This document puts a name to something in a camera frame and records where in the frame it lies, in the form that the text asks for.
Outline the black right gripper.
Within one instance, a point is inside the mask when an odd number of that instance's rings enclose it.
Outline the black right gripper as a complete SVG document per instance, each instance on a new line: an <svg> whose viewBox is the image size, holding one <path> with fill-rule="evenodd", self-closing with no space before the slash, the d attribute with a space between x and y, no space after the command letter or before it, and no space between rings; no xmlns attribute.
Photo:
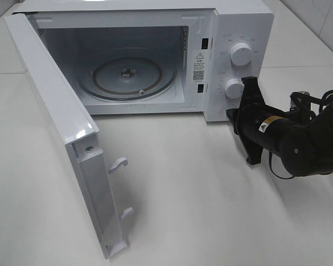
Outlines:
<svg viewBox="0 0 333 266"><path fill-rule="evenodd" d="M234 133L241 139L250 165L261 162L263 149L269 148L268 136L259 130L269 110L258 86L258 78L247 76L241 79L244 91L239 108L227 109L226 115L233 125Z"/></svg>

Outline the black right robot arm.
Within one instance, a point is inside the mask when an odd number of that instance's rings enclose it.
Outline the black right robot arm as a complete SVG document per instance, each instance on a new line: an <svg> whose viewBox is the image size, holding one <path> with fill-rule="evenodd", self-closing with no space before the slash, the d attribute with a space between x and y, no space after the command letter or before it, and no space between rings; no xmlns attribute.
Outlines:
<svg viewBox="0 0 333 266"><path fill-rule="evenodd" d="M333 173L333 90L322 98L307 93L290 95L290 110L267 105L253 76L242 78L240 106L227 110L234 132L240 137L250 165L279 156L292 177Z"/></svg>

